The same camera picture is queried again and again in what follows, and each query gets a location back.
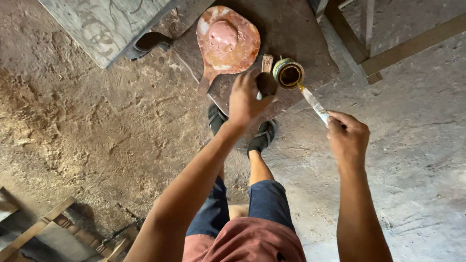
forearm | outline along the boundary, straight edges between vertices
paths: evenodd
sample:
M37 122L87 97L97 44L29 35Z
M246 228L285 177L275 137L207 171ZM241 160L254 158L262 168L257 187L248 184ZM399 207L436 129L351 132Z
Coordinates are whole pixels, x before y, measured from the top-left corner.
M187 229L212 189L223 161L243 132L229 121L159 197L149 217Z
M363 168L340 169L337 243L340 260L392 261Z
M225 122L156 201L125 261L180 261L186 231L243 129Z

yellow liquid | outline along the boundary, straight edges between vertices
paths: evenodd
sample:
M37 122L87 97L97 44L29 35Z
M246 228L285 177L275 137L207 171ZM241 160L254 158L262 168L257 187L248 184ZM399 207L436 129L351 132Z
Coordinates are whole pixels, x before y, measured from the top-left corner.
M299 91L303 92L305 87L301 83L296 83L299 87Z

paint can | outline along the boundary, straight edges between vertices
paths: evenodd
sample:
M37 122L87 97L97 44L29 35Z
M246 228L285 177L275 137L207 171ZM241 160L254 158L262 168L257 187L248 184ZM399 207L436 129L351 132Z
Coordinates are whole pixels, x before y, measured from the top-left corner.
M272 74L278 85L286 90L295 89L304 80L304 68L291 58L283 58L275 63Z

person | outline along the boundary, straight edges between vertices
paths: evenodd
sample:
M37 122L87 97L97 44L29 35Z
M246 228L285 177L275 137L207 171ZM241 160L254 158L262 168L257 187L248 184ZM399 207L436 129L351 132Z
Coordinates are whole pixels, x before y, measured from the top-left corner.
M239 75L230 116L209 108L213 139L160 195L125 261L306 261L283 186L261 157L275 125L260 125L248 147L249 216L230 220L223 163L252 120L273 100L256 100L258 71ZM368 127L329 111L328 137L340 173L338 254L345 261L392 261L372 203L364 168Z

dirt floor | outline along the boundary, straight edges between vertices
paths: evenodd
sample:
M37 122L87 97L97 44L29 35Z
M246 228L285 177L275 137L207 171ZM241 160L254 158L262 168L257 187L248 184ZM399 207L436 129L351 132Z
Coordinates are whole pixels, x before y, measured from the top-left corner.
M358 28L357 1L343 11ZM376 1L378 54L466 11L463 0ZM69 214L102 238L136 217L211 138L210 101L171 50L100 69L36 0L0 9L0 185L38 219L68 196ZM324 19L340 74L324 107L371 129L367 172L396 261L463 261L466 251L466 34L384 71L368 86ZM338 173L325 126L304 101L277 117L264 153L287 189L309 260L338 261ZM226 161L232 203L247 203L241 146Z

